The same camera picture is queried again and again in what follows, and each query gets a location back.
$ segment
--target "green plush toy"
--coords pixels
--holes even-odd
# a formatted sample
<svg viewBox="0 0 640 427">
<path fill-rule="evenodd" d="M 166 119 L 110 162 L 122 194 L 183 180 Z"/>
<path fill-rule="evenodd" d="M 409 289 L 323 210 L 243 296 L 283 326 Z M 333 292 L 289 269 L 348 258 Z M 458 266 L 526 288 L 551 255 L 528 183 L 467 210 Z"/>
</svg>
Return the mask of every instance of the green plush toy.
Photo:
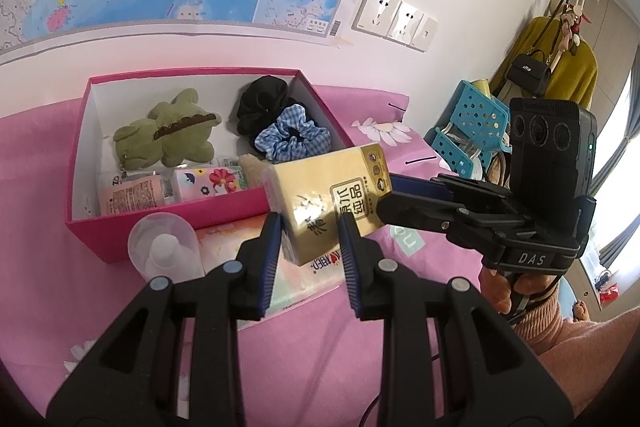
<svg viewBox="0 0 640 427">
<path fill-rule="evenodd" d="M 213 159 L 209 143 L 211 129 L 221 118 L 196 104 L 198 92 L 192 87 L 176 96 L 172 103 L 160 102 L 148 118 L 121 127 L 113 135 L 116 155 L 127 170 L 140 170 L 162 160 L 176 167 L 183 160 L 207 163 Z"/>
</svg>

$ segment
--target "blue rack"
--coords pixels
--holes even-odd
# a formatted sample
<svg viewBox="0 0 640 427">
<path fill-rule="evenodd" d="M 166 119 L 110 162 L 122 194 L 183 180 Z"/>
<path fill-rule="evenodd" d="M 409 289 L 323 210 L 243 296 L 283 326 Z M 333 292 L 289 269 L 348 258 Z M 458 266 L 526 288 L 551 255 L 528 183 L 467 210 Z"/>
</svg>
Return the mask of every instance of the blue rack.
<svg viewBox="0 0 640 427">
<path fill-rule="evenodd" d="M 448 118 L 443 115 L 446 119 L 441 118 L 440 122 L 448 120 L 464 134 L 481 151 L 478 157 L 482 167 L 487 169 L 494 152 L 511 152 L 511 147 L 502 142 L 509 123 L 509 109 L 497 98 L 485 96 L 466 80 L 460 83 L 456 92 L 460 93 L 456 105 Z M 453 143 L 440 127 L 435 127 L 429 135 L 432 136 L 431 147 L 449 163 L 451 170 L 463 178 L 470 178 L 473 161 L 468 154 Z"/>
</svg>

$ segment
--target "blue plastic basket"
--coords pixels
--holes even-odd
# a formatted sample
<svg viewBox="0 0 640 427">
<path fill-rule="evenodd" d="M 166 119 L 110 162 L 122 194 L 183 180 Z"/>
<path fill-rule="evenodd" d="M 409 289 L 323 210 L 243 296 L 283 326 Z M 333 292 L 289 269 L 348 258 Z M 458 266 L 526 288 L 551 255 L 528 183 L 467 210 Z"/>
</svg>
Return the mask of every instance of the blue plastic basket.
<svg viewBox="0 0 640 427">
<path fill-rule="evenodd" d="M 507 106 L 493 96 L 487 98 L 467 81 L 463 80 L 463 83 L 462 94 L 450 122 L 483 152 L 500 149 L 511 152 L 511 147 L 502 143 L 502 135 L 509 122 Z"/>
<path fill-rule="evenodd" d="M 453 172 L 463 178 L 470 178 L 474 170 L 474 163 L 469 159 L 469 156 L 463 153 L 460 147 L 454 144 L 448 136 L 445 136 L 439 128 L 436 127 L 435 132 L 436 137 L 431 144 L 433 150 L 442 156 Z"/>
</svg>

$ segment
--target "black scrunchie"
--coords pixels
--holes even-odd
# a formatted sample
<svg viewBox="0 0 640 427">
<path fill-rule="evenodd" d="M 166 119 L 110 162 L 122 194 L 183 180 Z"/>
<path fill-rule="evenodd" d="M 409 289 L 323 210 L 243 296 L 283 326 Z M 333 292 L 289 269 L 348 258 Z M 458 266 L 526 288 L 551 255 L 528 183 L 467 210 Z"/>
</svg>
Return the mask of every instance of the black scrunchie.
<svg viewBox="0 0 640 427">
<path fill-rule="evenodd" d="M 248 136 L 251 147 L 256 151 L 254 142 L 258 134 L 274 123 L 285 108 L 300 103 L 287 96 L 288 88 L 284 80 L 268 74 L 254 80 L 240 97 L 236 113 L 238 133 Z"/>
</svg>

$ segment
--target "pink packaging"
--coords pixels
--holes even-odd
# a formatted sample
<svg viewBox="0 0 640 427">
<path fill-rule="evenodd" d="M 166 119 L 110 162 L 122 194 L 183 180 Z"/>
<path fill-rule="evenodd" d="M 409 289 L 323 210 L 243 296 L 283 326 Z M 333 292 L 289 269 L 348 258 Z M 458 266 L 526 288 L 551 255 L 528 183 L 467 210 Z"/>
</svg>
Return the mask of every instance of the pink packaging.
<svg viewBox="0 0 640 427">
<path fill-rule="evenodd" d="M 244 241 L 260 235 L 265 219 L 266 215 L 250 217 L 196 231 L 205 273 L 226 261 L 235 259 Z M 341 257 L 340 251 L 336 250 L 321 255 L 311 263 L 297 266 L 286 261 L 280 250 L 267 318 L 338 287 L 344 281 Z M 248 322 L 240 326 L 246 327 L 252 324 L 257 323 Z"/>
<path fill-rule="evenodd" d="M 100 215 L 125 214 L 164 206 L 160 176 L 146 176 L 100 191 Z"/>
<path fill-rule="evenodd" d="M 244 173 L 236 166 L 175 169 L 172 186 L 177 201 L 212 198 L 247 188 Z"/>
</svg>

